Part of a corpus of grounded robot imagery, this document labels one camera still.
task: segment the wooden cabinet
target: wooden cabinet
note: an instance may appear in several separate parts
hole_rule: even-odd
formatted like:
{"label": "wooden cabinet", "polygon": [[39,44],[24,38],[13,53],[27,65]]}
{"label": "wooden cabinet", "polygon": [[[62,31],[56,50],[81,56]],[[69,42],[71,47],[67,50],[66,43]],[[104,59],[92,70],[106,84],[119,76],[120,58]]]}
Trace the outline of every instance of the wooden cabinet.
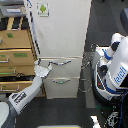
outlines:
{"label": "wooden cabinet", "polygon": [[0,93],[19,92],[33,82],[32,79],[15,79],[35,75],[36,53],[29,28],[21,30],[22,20],[19,28],[12,30],[14,18],[9,18],[7,29],[0,31]]}

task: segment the cabinet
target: cabinet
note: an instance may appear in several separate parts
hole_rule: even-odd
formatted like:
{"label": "cabinet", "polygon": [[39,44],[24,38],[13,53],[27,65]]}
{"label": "cabinet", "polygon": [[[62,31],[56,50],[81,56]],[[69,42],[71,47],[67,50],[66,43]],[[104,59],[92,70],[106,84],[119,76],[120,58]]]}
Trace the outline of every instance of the cabinet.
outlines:
{"label": "cabinet", "polygon": [[91,0],[24,0],[31,32],[37,37],[41,66],[52,64],[53,70],[44,80],[48,99],[77,97],[82,57],[86,40]]}
{"label": "cabinet", "polygon": [[[16,20],[18,28],[12,29]],[[23,20],[27,19],[2,18],[0,22],[3,25],[0,26],[0,93],[23,90],[32,84],[32,78],[21,81],[22,76],[25,78],[35,75],[36,54],[29,28],[22,30]]]}

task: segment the white refrigerator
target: white refrigerator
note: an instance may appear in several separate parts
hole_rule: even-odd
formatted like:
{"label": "white refrigerator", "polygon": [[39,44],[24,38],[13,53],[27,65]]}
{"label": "white refrigerator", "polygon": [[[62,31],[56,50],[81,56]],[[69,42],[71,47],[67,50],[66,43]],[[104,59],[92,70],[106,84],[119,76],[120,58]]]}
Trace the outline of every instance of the white refrigerator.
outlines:
{"label": "white refrigerator", "polygon": [[24,0],[24,5],[41,66],[52,64],[44,80],[47,98],[76,98],[91,0]]}

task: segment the gray floor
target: gray floor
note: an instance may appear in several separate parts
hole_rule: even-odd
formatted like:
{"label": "gray floor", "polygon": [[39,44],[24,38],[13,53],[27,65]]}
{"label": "gray floor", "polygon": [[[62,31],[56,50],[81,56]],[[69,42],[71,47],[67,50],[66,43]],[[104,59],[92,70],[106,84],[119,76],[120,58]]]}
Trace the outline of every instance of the gray floor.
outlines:
{"label": "gray floor", "polygon": [[[86,67],[86,62],[90,59],[88,53],[91,52],[91,44],[108,46],[111,43],[111,36],[115,32],[127,35],[120,22],[120,12],[126,7],[128,7],[127,0],[125,2],[106,0],[104,3],[92,0],[81,79],[91,80],[90,67]],[[90,83],[80,80],[80,88],[88,90]],[[36,128],[40,125],[79,125],[82,128],[92,128],[91,115],[98,116],[103,128],[106,118],[101,114],[101,110],[95,108],[95,103],[92,90],[87,93],[79,90],[76,99],[34,98],[17,116],[16,128]]]}

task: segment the freezer drawer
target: freezer drawer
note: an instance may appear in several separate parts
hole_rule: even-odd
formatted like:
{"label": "freezer drawer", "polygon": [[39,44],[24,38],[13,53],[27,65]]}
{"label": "freezer drawer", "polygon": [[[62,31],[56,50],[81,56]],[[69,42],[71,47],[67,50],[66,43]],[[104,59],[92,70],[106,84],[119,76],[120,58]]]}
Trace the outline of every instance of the freezer drawer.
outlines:
{"label": "freezer drawer", "polygon": [[54,125],[54,126],[39,126],[37,128],[81,128],[78,125]]}
{"label": "freezer drawer", "polygon": [[27,30],[0,31],[0,49],[5,48],[31,48]]}
{"label": "freezer drawer", "polygon": [[44,87],[47,99],[76,98],[79,78],[46,79]]}
{"label": "freezer drawer", "polygon": [[42,59],[41,66],[47,67],[51,63],[52,71],[48,78],[58,77],[79,77],[82,65],[82,59]]}
{"label": "freezer drawer", "polygon": [[0,82],[0,93],[19,92],[30,86],[33,81]]}
{"label": "freezer drawer", "polygon": [[31,49],[0,50],[0,66],[34,65]]}
{"label": "freezer drawer", "polygon": [[17,75],[35,75],[34,65],[32,66],[14,66],[0,67],[0,76],[17,76]]}

